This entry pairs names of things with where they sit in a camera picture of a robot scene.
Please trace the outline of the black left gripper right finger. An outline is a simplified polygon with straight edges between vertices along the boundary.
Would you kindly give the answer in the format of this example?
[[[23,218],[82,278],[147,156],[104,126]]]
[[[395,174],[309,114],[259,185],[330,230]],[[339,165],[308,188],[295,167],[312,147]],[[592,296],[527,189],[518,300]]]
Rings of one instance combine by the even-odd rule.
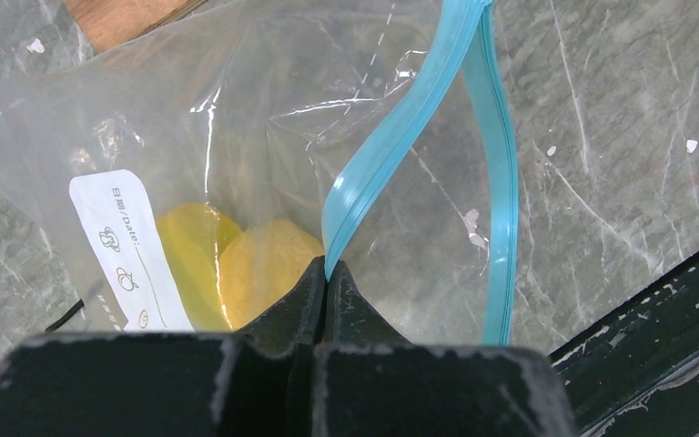
[[[549,358],[525,348],[415,345],[360,295],[345,263],[314,350],[317,436],[574,436]]]

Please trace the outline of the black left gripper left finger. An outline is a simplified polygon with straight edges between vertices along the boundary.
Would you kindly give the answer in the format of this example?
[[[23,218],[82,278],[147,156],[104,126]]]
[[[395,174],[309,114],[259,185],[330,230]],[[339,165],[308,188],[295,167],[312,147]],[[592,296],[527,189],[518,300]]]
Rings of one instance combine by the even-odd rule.
[[[54,332],[0,362],[0,436],[308,436],[322,258],[233,333]]]

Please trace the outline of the yellow star fruit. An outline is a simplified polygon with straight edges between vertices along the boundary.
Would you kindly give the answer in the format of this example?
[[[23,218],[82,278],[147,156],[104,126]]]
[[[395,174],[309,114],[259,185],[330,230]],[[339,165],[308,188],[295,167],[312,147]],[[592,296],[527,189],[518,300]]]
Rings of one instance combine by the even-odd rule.
[[[156,226],[195,330],[243,328],[289,293],[324,253],[317,239],[287,219],[244,230],[204,203],[181,204]]]

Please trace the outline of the clear zip top bag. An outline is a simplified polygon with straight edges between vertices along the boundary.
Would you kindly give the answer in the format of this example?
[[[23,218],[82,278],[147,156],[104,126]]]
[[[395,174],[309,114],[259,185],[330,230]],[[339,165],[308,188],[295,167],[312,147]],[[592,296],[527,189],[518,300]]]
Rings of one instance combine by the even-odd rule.
[[[157,218],[287,219],[409,337],[505,345],[519,213],[491,1],[232,1],[0,79],[0,189],[88,330],[200,331]]]

